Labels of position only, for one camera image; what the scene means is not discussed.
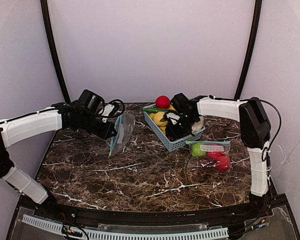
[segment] plastic bag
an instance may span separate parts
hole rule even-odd
[[[192,158],[188,168],[205,172],[228,172],[231,168],[229,141],[188,141]]]
[[[131,138],[134,126],[135,117],[129,113],[124,112],[116,119],[114,129],[117,134],[111,138],[109,156],[114,156],[124,149]]]

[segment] plastic basket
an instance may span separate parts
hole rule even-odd
[[[149,106],[145,106],[145,108],[153,108],[155,106],[155,104],[151,104]],[[160,128],[155,124],[155,122],[151,119],[151,117],[149,116],[148,113],[146,113],[145,111],[144,113],[144,118],[147,124],[149,124],[150,128],[152,129],[152,131],[155,133],[155,135],[157,135],[157,137],[160,139],[160,141],[163,143],[163,145],[166,147],[166,149],[169,152],[173,152],[177,149],[182,148],[183,146],[185,146],[187,144],[187,141],[196,141],[201,137],[201,134],[203,133],[203,131],[206,129],[204,126],[200,131],[197,131],[194,136],[192,135],[188,135],[185,136],[181,139],[178,139],[176,141],[170,141],[166,135],[160,130]]]

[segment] marble table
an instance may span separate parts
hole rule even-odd
[[[109,140],[72,129],[60,130],[37,176],[58,203],[125,212],[177,212],[226,207],[249,201],[250,160],[240,126],[205,117],[205,141],[231,141],[229,172],[187,168],[188,147],[168,152],[142,112],[146,104],[127,104],[135,116],[131,139],[109,157]]]

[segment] yellow fruit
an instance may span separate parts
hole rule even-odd
[[[163,134],[166,135],[166,128],[167,127],[166,126],[160,126],[159,128],[163,132]]]
[[[165,127],[168,125],[168,121],[164,119],[165,113],[163,111],[158,111],[154,117],[153,121],[154,123],[159,127]]]
[[[150,113],[150,114],[149,114],[149,116],[150,116],[150,118],[151,118],[152,120],[154,119],[155,115],[156,115],[155,113]]]
[[[175,108],[174,108],[171,104],[170,104],[169,109],[170,109],[170,110],[173,110],[173,111],[176,111]]]

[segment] green vegetable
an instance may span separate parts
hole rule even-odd
[[[202,142],[198,142],[192,145],[192,149],[191,149],[191,155],[193,157],[203,157],[207,155],[206,151],[201,151],[200,146],[201,145],[206,145],[205,143]]]
[[[147,114],[156,114],[157,112],[168,112],[171,111],[171,109],[163,109],[163,108],[157,108],[157,107],[145,107],[142,108],[142,111],[146,112]]]

